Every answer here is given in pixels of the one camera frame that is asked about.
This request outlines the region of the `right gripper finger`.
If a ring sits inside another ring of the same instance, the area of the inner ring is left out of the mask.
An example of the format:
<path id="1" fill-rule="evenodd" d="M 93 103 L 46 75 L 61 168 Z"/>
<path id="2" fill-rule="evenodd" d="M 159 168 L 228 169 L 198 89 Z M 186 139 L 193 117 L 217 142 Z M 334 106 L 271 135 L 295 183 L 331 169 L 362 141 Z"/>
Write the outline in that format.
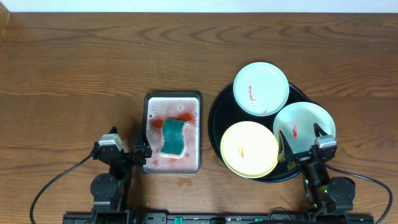
<path id="1" fill-rule="evenodd" d="M 293 159 L 293 150 L 290 147 L 288 140 L 284 136 L 283 132 L 280 130 L 278 132 L 279 137 L 279 154 L 278 154 L 278 161 L 284 162 L 286 160 Z"/>
<path id="2" fill-rule="evenodd" d="M 313 124 L 313 129 L 315 133 L 315 137 L 327 136 L 328 134 L 318 125 L 318 123 Z"/>

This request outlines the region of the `green yellow sponge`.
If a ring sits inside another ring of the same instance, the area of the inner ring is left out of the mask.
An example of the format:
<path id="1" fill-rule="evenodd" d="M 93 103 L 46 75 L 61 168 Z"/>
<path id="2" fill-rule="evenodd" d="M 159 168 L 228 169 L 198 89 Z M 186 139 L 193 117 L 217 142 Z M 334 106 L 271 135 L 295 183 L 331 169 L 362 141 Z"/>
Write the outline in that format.
<path id="1" fill-rule="evenodd" d="M 164 137 L 164 145 L 160 150 L 161 153 L 172 156 L 179 156 L 183 152 L 183 127 L 184 121 L 176 119 L 166 119 L 162 126 L 162 134 Z"/>

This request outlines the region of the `yellow plate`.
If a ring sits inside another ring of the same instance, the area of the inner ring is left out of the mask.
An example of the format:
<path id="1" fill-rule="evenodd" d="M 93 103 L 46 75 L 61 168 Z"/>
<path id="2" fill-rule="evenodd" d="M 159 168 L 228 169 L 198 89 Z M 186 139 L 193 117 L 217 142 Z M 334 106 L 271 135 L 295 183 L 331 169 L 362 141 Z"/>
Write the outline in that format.
<path id="1" fill-rule="evenodd" d="M 223 134 L 220 153 L 227 167 L 241 177 L 256 179 L 270 174 L 278 163 L 279 143 L 264 125 L 242 121 Z"/>

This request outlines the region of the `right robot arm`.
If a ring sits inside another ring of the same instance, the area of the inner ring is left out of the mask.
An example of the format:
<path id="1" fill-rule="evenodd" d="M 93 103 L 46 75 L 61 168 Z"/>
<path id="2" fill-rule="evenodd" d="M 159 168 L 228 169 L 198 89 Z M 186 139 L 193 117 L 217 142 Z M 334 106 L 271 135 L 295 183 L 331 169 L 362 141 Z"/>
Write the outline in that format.
<path id="1" fill-rule="evenodd" d="M 307 151 L 294 152 L 282 131 L 278 132 L 285 160 L 303 172 L 307 192 L 318 213 L 344 213 L 353 210 L 356 184 L 347 177 L 330 177 L 326 163 L 335 157 L 337 141 L 313 124 L 315 140 Z"/>

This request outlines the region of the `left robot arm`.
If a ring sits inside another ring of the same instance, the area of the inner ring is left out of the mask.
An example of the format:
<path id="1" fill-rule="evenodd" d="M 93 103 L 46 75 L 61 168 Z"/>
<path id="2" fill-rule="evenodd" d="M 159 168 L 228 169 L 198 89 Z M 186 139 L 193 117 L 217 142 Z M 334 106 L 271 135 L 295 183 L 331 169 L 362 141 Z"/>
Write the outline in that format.
<path id="1" fill-rule="evenodd" d="M 94 143 L 91 152 L 94 160 L 109 165 L 109 171 L 100 174 L 91 183 L 93 206 L 99 212 L 123 212 L 127 210 L 129 188 L 131 186 L 132 170 L 135 166 L 146 165 L 146 160 L 152 157 L 146 129 L 141 127 L 133 145 L 133 151 L 123 149 L 124 143 L 118 135 L 116 127 Z"/>

